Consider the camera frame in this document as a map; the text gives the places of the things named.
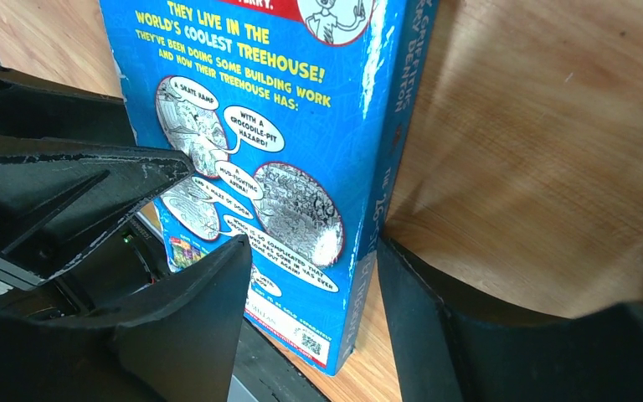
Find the book spine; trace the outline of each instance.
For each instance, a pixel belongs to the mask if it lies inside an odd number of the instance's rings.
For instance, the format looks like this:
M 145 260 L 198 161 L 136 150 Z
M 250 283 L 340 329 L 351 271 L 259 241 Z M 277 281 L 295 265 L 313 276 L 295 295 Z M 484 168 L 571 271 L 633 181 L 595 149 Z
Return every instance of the book spine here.
M 350 292 L 349 313 L 344 324 L 339 348 L 342 355 L 337 360 L 337 370 L 351 354 L 356 342 L 368 284 L 376 262 L 378 236 L 388 212 L 439 4 L 440 0 L 409 0 L 406 4 L 388 91 L 383 133 L 378 143 L 371 194 L 358 243 L 359 262 Z

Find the barcode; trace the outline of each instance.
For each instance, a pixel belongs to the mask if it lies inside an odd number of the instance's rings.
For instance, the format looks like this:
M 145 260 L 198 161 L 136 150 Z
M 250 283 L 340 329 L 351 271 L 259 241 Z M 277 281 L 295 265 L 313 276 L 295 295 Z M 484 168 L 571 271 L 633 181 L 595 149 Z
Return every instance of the barcode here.
M 309 350 L 311 350 L 317 356 L 322 353 L 321 344 L 305 333 L 302 333 L 301 335 L 301 346 L 309 348 Z

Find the wooden surface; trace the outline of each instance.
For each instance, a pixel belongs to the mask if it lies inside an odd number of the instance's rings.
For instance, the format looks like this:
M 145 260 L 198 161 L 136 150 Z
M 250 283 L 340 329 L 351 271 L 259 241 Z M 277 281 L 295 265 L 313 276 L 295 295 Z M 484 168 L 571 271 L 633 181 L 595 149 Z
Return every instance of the wooden surface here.
M 120 93 L 95 0 L 0 0 L 0 57 Z M 541 312 L 643 299 L 643 2 L 443 0 L 387 233 Z M 291 358 L 333 400 L 398 400 L 376 276 L 336 378 Z

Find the circular illustration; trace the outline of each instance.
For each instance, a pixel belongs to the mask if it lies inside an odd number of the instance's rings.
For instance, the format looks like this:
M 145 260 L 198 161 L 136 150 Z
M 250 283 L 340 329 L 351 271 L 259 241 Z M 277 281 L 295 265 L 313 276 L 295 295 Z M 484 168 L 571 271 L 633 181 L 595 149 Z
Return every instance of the circular illustration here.
M 368 26 L 373 0 L 297 0 L 306 28 L 325 44 L 342 46 Z
M 263 198 L 253 201 L 265 231 L 318 266 L 332 264 L 342 251 L 342 217 L 324 188 L 300 169 L 282 162 L 254 175 Z
M 215 111 L 194 105 L 183 97 L 167 77 L 157 88 L 159 124 L 173 149 L 183 151 L 193 161 L 196 171 L 208 178 L 218 178 L 217 161 L 227 161 L 228 139 Z
M 216 240 L 220 233 L 220 219 L 212 204 L 205 203 L 208 195 L 191 178 L 162 195 L 162 201 L 183 226 L 203 240 Z

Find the blue book cover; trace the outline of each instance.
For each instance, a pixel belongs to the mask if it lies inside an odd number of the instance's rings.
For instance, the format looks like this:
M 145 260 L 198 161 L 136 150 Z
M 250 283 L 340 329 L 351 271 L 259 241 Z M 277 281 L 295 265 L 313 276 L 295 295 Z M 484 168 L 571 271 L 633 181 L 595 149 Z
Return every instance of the blue book cover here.
M 180 271 L 247 234 L 245 316 L 322 372 L 352 352 L 438 0 L 100 0 Z

